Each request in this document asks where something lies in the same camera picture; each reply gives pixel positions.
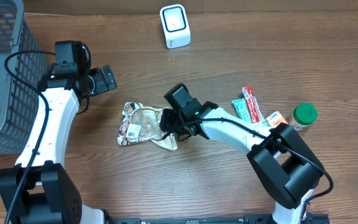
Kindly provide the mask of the beige snack pouch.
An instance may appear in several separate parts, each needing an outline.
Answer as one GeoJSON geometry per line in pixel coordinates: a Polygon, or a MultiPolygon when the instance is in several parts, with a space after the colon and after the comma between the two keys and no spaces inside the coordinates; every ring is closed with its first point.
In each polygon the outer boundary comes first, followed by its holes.
{"type": "Polygon", "coordinates": [[[142,103],[126,102],[122,115],[124,119],[119,128],[117,143],[121,146],[151,141],[154,144],[174,151],[178,148],[175,136],[169,135],[165,139],[159,126],[164,108],[144,106],[142,103]]]}

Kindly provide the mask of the teal tissue packet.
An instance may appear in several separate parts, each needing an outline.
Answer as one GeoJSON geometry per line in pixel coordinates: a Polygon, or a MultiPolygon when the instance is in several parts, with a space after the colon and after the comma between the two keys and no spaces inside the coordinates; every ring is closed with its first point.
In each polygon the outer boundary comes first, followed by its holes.
{"type": "MultiPolygon", "coordinates": [[[[257,107],[257,111],[259,113],[259,118],[260,118],[260,121],[257,122],[257,123],[253,123],[253,125],[255,127],[269,127],[268,123],[266,122],[264,116],[262,115],[262,112],[259,108],[259,105],[257,103],[257,99],[255,99],[255,102],[256,102],[256,107],[257,107]]],[[[232,100],[232,105],[238,115],[238,117],[248,123],[251,123],[252,120],[251,120],[251,117],[250,117],[250,113],[249,113],[249,110],[248,110],[248,107],[246,105],[246,101],[244,98],[241,98],[241,99],[238,99],[238,100],[232,100]]]]}

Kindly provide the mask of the red stick packet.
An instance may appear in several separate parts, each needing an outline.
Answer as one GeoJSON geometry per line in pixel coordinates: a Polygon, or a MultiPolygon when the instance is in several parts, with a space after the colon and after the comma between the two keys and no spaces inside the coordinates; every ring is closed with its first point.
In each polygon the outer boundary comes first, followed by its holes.
{"type": "Polygon", "coordinates": [[[254,98],[254,93],[253,93],[252,87],[251,86],[242,87],[242,94],[244,95],[244,99],[246,101],[246,105],[248,107],[252,123],[261,122],[260,114],[257,109],[257,103],[254,98]]]}

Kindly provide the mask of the orange small box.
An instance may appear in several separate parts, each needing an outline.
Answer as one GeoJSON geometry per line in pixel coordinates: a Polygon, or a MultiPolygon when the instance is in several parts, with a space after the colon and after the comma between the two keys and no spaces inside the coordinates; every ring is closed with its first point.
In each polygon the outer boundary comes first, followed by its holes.
{"type": "Polygon", "coordinates": [[[273,112],[270,116],[266,117],[265,120],[267,124],[272,128],[276,128],[281,123],[288,124],[287,120],[279,111],[273,112]]]}

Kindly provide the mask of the green lid jar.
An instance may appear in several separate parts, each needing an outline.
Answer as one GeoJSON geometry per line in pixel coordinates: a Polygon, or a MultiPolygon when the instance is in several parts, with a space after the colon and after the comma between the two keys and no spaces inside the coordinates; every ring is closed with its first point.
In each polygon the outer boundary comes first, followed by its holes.
{"type": "Polygon", "coordinates": [[[295,131],[302,131],[314,123],[317,117],[317,109],[311,103],[301,103],[287,116],[287,122],[295,131]]]}

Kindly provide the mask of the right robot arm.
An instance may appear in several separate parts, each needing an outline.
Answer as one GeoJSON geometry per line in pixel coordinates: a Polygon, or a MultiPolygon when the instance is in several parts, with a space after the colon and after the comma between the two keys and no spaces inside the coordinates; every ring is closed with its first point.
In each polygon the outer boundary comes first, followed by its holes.
{"type": "Polygon", "coordinates": [[[160,123],[165,136],[200,135],[246,154],[275,209],[272,214],[247,214],[242,223],[329,223],[328,215],[306,212],[324,167],[291,126],[256,128],[215,103],[201,104],[182,83],[164,98],[170,105],[160,123]]]}

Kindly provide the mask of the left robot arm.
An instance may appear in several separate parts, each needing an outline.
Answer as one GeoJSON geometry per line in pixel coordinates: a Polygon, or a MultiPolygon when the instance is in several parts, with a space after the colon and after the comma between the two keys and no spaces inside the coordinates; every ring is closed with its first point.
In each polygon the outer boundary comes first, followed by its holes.
{"type": "Polygon", "coordinates": [[[0,170],[5,223],[112,223],[103,209],[83,204],[64,166],[74,117],[82,100],[117,88],[110,66],[91,68],[91,53],[80,41],[55,43],[55,63],[37,86],[15,75],[39,99],[27,144],[13,168],[0,170]]]}

